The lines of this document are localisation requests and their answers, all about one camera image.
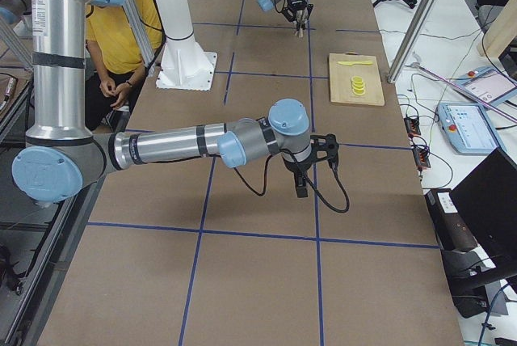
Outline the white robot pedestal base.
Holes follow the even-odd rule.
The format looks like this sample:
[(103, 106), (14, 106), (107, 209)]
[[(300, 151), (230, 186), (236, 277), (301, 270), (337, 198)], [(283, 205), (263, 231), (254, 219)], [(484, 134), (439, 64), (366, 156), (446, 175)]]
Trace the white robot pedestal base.
[(166, 37), (157, 87), (208, 91), (216, 53), (205, 52), (195, 39), (187, 0), (155, 0)]

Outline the person in yellow shirt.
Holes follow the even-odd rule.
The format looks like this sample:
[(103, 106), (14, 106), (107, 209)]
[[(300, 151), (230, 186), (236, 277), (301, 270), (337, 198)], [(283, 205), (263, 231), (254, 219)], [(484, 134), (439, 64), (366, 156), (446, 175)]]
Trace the person in yellow shirt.
[(95, 66), (85, 84), (85, 123), (93, 131), (110, 112), (134, 109), (147, 72), (121, 6), (86, 9), (86, 49)]

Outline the bamboo cutting board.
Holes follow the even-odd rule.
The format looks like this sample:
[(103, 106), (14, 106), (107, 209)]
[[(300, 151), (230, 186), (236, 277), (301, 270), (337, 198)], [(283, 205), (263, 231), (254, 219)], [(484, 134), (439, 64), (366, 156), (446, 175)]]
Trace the bamboo cutting board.
[(385, 105), (374, 56), (330, 53), (329, 76), (331, 103)]

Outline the black computer case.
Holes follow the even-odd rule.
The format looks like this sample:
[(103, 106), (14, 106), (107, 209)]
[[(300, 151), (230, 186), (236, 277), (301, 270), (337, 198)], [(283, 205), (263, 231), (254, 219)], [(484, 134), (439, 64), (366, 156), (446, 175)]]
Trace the black computer case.
[(479, 245), (491, 257), (516, 257), (516, 163), (502, 148), (453, 189), (432, 189), (425, 198), (444, 250)]

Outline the aluminium frame post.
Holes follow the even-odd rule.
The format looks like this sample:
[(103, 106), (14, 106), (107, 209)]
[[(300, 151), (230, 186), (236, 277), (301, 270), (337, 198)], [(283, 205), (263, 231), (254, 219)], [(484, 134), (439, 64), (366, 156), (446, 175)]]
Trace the aluminium frame post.
[(435, 0), (421, 0), (419, 6), (414, 13), (410, 25), (405, 33), (403, 41), (399, 46), (397, 54), (393, 60), (393, 63), (389, 69), (387, 75), (387, 82), (394, 84), (397, 81), (401, 70), (406, 63), (407, 57), (410, 55), (413, 47), (415, 46), (418, 36), (421, 34), (423, 25), (427, 20), (428, 15), (431, 13), (433, 3)]

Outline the teach pendant with red button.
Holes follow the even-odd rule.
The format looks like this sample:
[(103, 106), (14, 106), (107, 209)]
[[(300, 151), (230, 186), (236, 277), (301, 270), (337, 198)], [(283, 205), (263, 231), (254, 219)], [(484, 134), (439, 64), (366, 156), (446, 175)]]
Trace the teach pendant with red button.
[(453, 149), (463, 155), (488, 155), (496, 148), (506, 151), (485, 109), (479, 103), (442, 102), (439, 122)]

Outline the yellow plastic knife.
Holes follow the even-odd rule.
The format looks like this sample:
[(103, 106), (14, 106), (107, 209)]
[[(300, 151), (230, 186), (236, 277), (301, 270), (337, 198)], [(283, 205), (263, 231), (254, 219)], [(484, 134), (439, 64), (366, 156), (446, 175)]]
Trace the yellow plastic knife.
[(338, 61), (339, 65), (353, 66), (353, 65), (373, 65), (373, 61)]

